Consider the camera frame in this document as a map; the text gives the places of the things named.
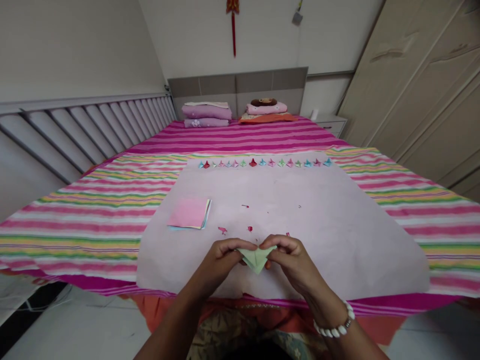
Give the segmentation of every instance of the pink striped blanket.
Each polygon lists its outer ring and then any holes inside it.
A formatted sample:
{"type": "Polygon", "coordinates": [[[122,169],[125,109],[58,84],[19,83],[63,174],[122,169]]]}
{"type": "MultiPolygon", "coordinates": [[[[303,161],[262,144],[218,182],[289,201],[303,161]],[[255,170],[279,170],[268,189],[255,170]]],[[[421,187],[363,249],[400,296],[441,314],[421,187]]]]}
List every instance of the pink striped blanket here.
{"type": "MultiPolygon", "coordinates": [[[[360,315],[411,315],[480,294],[480,205],[373,148],[356,148],[306,118],[185,128],[174,122],[0,225],[0,269],[103,295],[174,294],[136,286],[140,238],[188,159],[325,151],[409,232],[430,264],[431,290],[357,300],[360,315]]],[[[258,300],[304,307],[303,302],[258,300]]]]}

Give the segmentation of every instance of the red ornament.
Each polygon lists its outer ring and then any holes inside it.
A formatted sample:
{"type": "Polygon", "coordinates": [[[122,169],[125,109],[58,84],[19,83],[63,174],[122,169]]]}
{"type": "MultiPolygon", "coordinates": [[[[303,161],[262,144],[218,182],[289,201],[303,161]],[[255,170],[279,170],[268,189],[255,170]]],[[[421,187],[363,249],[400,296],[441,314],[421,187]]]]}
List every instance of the red ornament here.
{"type": "Polygon", "coordinates": [[[235,42],[235,13],[240,13],[240,0],[226,0],[226,13],[231,12],[231,35],[233,38],[233,57],[237,56],[237,46],[235,42]]]}

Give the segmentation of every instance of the green origami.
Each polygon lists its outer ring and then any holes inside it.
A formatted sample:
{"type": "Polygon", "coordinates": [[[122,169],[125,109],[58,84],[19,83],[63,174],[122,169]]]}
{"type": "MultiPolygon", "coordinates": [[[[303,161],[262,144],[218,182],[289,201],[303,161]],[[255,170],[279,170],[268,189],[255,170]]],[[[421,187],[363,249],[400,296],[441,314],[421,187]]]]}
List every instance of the green origami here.
{"type": "Polygon", "coordinates": [[[253,272],[258,275],[267,263],[267,256],[276,248],[277,246],[272,246],[265,250],[258,248],[255,251],[240,248],[236,250],[243,255],[243,261],[248,265],[248,267],[250,267],[250,269],[252,269],[253,272]]]}

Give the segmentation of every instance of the gray headboard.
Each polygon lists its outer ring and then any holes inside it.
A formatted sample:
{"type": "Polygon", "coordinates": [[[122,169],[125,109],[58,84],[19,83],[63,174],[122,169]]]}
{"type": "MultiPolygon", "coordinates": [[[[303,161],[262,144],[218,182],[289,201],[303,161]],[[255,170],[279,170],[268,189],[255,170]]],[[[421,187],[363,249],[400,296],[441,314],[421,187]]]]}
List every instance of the gray headboard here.
{"type": "Polygon", "coordinates": [[[187,102],[227,102],[232,116],[241,117],[253,99],[275,98],[288,106],[288,112],[300,114],[308,67],[240,72],[224,75],[177,77],[168,79],[178,119],[185,117],[187,102]]]}

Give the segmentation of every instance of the hand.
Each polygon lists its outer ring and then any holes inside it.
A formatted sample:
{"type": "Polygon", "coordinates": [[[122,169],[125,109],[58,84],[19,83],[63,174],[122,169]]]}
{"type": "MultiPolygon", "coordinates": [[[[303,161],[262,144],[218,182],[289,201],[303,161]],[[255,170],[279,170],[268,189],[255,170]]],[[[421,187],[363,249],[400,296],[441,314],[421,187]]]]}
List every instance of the hand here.
{"type": "Polygon", "coordinates": [[[330,290],[300,240],[285,235],[269,235],[260,249],[275,245],[278,249],[273,250],[267,259],[281,266],[291,286],[300,295],[307,297],[319,290],[330,290]]]}
{"type": "Polygon", "coordinates": [[[215,241],[186,288],[202,299],[211,296],[244,257],[235,249],[254,251],[257,245],[239,238],[215,241]]]}

